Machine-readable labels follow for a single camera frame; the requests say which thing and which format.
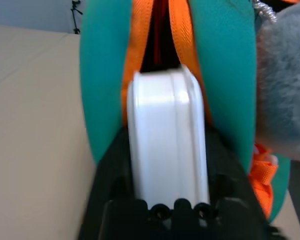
white plastic part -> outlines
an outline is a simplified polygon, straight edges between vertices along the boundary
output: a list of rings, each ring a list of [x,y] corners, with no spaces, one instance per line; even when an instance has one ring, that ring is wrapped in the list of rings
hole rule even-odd
[[[127,115],[136,197],[149,208],[209,203],[203,97],[190,71],[136,73]]]

orange strap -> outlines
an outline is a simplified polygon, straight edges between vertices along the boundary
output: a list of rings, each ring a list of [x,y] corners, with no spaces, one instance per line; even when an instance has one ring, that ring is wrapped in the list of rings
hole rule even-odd
[[[258,152],[253,154],[252,168],[249,175],[249,181],[252,185],[254,194],[258,199],[263,213],[267,218],[271,216],[274,194],[271,181],[274,178],[278,164],[268,161],[268,158],[275,158],[270,155],[269,149],[263,148],[259,144],[255,144]]]
[[[290,3],[290,4],[297,4],[300,3],[300,0],[282,0],[284,2]]]
[[[131,32],[125,57],[121,104],[123,124],[127,124],[127,93],[134,73],[139,72],[144,59],[154,0],[133,0]]]
[[[191,11],[187,0],[169,0],[170,25],[180,63],[186,65],[198,80],[201,87],[205,117],[212,124],[212,115],[204,88],[203,77],[199,65],[195,36],[193,31]]]

gray plush fabric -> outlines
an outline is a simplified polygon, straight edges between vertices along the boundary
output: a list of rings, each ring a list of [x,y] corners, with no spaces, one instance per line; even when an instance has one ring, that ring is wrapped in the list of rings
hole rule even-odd
[[[300,3],[258,33],[257,141],[300,160]]]

